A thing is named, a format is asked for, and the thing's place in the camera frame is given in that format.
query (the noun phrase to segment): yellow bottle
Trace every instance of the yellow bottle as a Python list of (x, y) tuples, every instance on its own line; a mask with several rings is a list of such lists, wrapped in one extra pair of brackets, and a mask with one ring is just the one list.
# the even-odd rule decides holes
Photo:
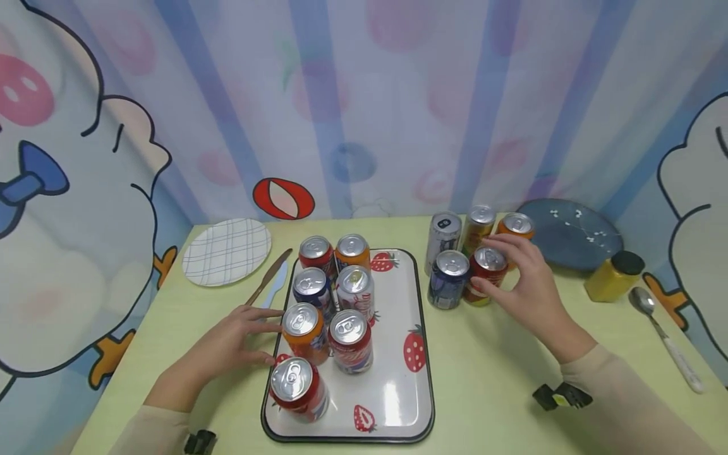
[(584, 284), (589, 298), (597, 302), (613, 302), (625, 295), (639, 279), (644, 261), (630, 251), (619, 251), (599, 266)]

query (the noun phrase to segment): soda can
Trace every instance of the soda can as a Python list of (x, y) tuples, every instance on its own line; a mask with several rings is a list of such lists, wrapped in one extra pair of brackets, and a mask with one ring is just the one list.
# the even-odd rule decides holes
[[(522, 213), (509, 213), (498, 223), (496, 234), (512, 234), (524, 239), (532, 239), (535, 234), (534, 221)], [(508, 270), (513, 270), (515, 264), (508, 261)]]
[[(480, 247), (470, 256), (470, 274), (473, 277), (485, 278), (500, 288), (507, 272), (508, 261), (503, 253), (494, 248)], [(475, 289), (470, 280), (465, 283), (462, 298), (473, 306), (491, 303), (491, 298)]]
[(460, 251), (469, 258), (480, 247), (483, 237), (490, 235), (496, 223), (496, 211), (488, 205), (473, 205), (465, 218)]
[(355, 309), (374, 324), (374, 280), (362, 266), (348, 266), (339, 271), (336, 296), (341, 309)]
[(331, 297), (331, 282), (321, 269), (308, 267), (297, 273), (293, 277), (293, 296), (297, 302), (307, 302), (321, 310), (327, 326), (336, 314), (336, 305)]
[(369, 244), (359, 234), (347, 234), (336, 244), (336, 265), (339, 272), (348, 266), (362, 266), (371, 270)]
[(283, 338), (296, 357), (302, 357), (314, 365), (321, 365), (328, 359), (329, 346), (323, 315), (311, 304), (295, 304), (285, 310)]
[(318, 369), (291, 357), (273, 368), (269, 394), (281, 409), (303, 423), (315, 422), (328, 409), (328, 388)]
[(432, 216), (430, 221), (430, 237), (427, 240), (427, 256), (424, 262), (424, 272), (430, 274), (432, 265), (438, 254), (445, 250), (456, 250), (460, 241), (462, 221), (452, 212), (439, 212)]
[(328, 240), (320, 235), (309, 237), (301, 242), (301, 246), (298, 248), (298, 260), (304, 268), (316, 267), (323, 270), (332, 283), (336, 282), (336, 278), (339, 276), (333, 248)]
[(439, 309), (453, 309), (460, 305), (469, 269), (467, 258), (459, 251), (447, 250), (438, 254), (432, 265), (427, 300)]
[(328, 327), (328, 340), (333, 359), (343, 372), (363, 373), (371, 367), (371, 327), (363, 314), (354, 309), (338, 313)]

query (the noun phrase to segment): metal spoon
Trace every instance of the metal spoon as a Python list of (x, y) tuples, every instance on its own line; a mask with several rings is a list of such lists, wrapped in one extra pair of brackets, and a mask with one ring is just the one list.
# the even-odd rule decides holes
[(698, 377), (698, 375), (690, 367), (685, 356), (683, 356), (682, 352), (680, 352), (680, 349), (678, 349), (662, 327), (660, 327), (660, 324), (658, 324), (652, 317), (652, 313), (654, 311), (654, 300), (652, 300), (649, 293), (644, 288), (633, 288), (630, 291), (630, 302), (632, 302), (632, 305), (637, 308), (639, 312), (645, 314), (649, 318), (650, 322), (652, 322), (652, 325), (660, 335), (663, 344), (666, 348), (668, 348), (670, 357), (672, 357), (675, 361), (675, 365), (678, 366), (680, 373), (682, 373), (685, 381), (687, 381), (687, 384), (690, 386), (692, 391), (695, 393), (703, 393), (705, 389), (703, 388), (703, 382), (700, 380), (700, 377)]

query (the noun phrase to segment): tray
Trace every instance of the tray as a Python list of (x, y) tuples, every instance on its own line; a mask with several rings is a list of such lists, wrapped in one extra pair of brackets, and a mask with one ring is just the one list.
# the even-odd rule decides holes
[[(261, 423), (271, 439), (279, 442), (415, 443), (432, 430), (435, 400), (417, 264), (409, 252), (399, 249), (372, 250), (371, 259), (374, 268), (383, 269), (372, 272), (377, 317), (372, 327), (373, 365), (356, 376), (341, 372), (332, 357), (319, 366), (331, 401), (326, 414), (312, 424), (296, 421), (268, 396), (271, 369), (261, 407)], [(301, 270), (296, 261), (288, 283), (285, 308), (296, 302), (291, 284), (293, 275)], [(409, 366), (405, 361), (407, 349), (410, 355), (419, 356), (419, 360), (409, 357), (412, 359)], [(291, 354), (288, 343), (281, 336), (276, 341), (274, 356), (279, 354)], [(355, 415), (359, 416), (359, 428)]]

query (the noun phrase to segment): white plaid plate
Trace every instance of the white plaid plate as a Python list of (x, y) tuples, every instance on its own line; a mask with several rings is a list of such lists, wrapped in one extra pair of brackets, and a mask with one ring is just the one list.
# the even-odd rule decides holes
[(222, 221), (192, 240), (182, 258), (182, 270), (196, 285), (222, 286), (253, 273), (270, 250), (271, 234), (259, 221)]

